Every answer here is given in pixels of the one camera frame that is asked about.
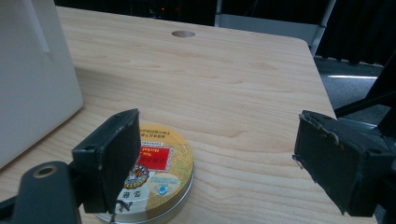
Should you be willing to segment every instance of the wooden table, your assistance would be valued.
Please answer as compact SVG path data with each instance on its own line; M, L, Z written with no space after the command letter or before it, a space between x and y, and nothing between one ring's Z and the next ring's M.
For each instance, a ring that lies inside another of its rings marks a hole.
M172 223L375 223L342 216L291 159L298 115L334 117L305 42L200 25L58 8L84 106L0 171L0 200L21 175L71 149L111 115L176 130L195 161ZM192 37L174 31L194 32ZM82 212L84 223L99 223Z

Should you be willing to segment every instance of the black curtain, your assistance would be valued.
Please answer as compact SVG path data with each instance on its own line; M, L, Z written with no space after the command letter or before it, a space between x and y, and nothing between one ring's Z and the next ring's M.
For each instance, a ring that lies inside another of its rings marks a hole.
M395 0L337 0L317 55L385 65L395 49Z
M223 0L222 13L320 24L329 0Z
M179 21L180 19L179 0L54 0L54 2L59 7L73 7L168 21Z
M215 24L216 0L179 0L180 21L201 25Z

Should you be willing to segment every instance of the screw hole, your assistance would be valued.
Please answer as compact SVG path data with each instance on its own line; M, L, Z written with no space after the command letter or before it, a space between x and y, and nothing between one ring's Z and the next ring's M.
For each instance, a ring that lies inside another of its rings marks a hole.
M33 173L33 176L35 178L44 178L44 177L54 174L57 170L58 170L58 168L54 165L43 166L43 167L37 169Z

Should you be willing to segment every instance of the round tin can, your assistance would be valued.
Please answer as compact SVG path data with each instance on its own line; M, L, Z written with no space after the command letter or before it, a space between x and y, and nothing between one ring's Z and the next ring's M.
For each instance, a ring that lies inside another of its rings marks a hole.
M115 214L105 223L165 223L183 207L194 176L192 150L175 131L140 125L139 159L124 182Z

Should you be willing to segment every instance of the red label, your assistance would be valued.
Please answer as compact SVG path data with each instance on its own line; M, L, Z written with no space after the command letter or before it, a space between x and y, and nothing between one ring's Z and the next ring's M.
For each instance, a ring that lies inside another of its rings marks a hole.
M169 147L141 147L138 163L150 170L166 171L170 151Z

